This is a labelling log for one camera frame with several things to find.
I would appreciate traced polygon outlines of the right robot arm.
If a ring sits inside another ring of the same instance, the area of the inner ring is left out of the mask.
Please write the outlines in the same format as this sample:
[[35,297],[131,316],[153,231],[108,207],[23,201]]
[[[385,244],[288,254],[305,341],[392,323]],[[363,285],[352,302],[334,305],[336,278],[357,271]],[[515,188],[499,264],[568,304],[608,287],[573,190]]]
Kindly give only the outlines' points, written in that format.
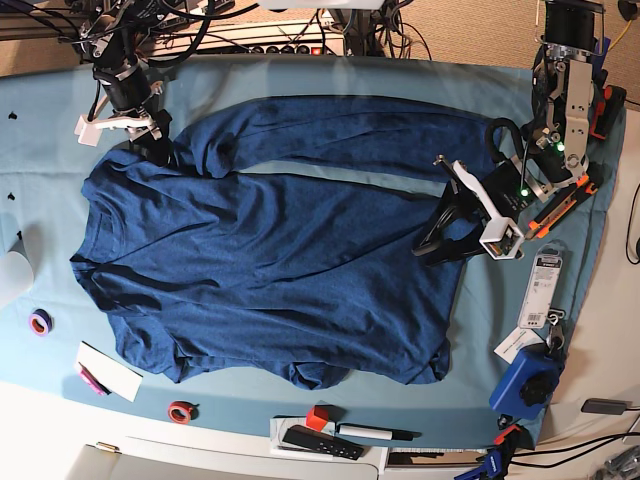
[[163,86],[150,81],[137,45],[158,27],[173,21],[201,20],[194,44],[175,58],[156,61],[170,68],[195,52],[214,12],[213,1],[68,1],[72,12],[84,14],[73,45],[81,59],[92,65],[97,83],[89,112],[80,116],[74,134],[82,145],[95,147],[105,130],[123,130],[128,149],[145,160],[166,166],[173,158],[169,139],[171,115],[159,107]]

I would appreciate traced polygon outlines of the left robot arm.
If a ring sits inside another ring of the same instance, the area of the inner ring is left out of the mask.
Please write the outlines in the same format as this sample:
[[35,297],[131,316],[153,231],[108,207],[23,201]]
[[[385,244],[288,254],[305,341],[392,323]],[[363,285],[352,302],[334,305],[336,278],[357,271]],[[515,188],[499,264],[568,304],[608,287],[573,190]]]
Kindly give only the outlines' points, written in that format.
[[526,241],[542,238],[594,195],[600,184],[587,147],[606,107],[603,4],[544,1],[544,27],[532,67],[532,120],[493,119],[484,141],[494,170],[484,179],[460,161],[436,157],[450,180],[412,252],[429,265],[486,253],[518,259]]

